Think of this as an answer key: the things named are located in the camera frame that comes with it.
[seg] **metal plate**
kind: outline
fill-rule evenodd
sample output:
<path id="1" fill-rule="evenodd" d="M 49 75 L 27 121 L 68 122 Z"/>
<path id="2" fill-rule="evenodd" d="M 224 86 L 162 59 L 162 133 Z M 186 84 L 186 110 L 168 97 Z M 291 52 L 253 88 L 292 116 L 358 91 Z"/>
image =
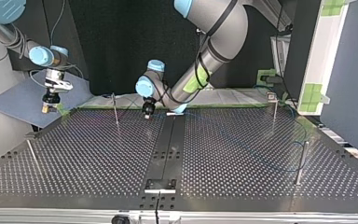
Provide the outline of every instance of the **metal plate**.
<path id="1" fill-rule="evenodd" d="M 358 212 L 358 160 L 289 110 L 190 110 L 183 149 L 177 210 Z"/>
<path id="2" fill-rule="evenodd" d="M 113 110 L 77 111 L 32 143 L 37 160 L 29 148 L 7 155 L 0 166 L 0 202 L 138 209 L 165 118 L 146 120 L 139 111 L 118 111 L 118 117 L 116 125 Z"/>
<path id="3" fill-rule="evenodd" d="M 26 145 L 0 160 L 0 208 L 358 213 L 358 160 L 273 109 L 119 111 L 119 126 L 112 110 L 77 111 L 32 143 L 37 160 Z M 145 194 L 160 176 L 177 180 L 175 194 Z"/>

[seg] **vertical metal post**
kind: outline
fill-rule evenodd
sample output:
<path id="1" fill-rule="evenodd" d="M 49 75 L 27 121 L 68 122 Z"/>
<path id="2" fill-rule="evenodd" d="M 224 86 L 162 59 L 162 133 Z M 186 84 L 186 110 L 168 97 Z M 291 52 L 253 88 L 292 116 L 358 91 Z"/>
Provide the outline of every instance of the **vertical metal post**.
<path id="1" fill-rule="evenodd" d="M 116 118 L 116 124 L 118 124 L 118 116 L 117 116 L 117 109 L 116 109 L 116 96 L 115 93 L 112 93 L 112 103 L 113 103 L 113 108 L 115 109 L 115 118 Z"/>
<path id="2" fill-rule="evenodd" d="M 309 146 L 310 146 L 310 142 L 308 142 L 308 141 L 304 142 L 303 151 L 302 151 L 302 154 L 301 154 L 301 160 L 300 160 L 300 164 L 299 164 L 298 172 L 297 172 L 297 177 L 296 177 L 296 185 L 300 185 L 301 176 L 302 176 L 302 172 L 303 172 L 303 169 L 304 169 L 304 166 L 305 166 Z"/>
<path id="3" fill-rule="evenodd" d="M 37 161 L 36 155 L 34 154 L 34 148 L 32 147 L 31 140 L 27 139 L 28 148 L 31 150 L 32 157 Z"/>
<path id="4" fill-rule="evenodd" d="M 275 122 L 275 119 L 277 118 L 277 111 L 278 111 L 278 101 L 275 102 L 275 110 L 274 110 L 274 122 Z"/>

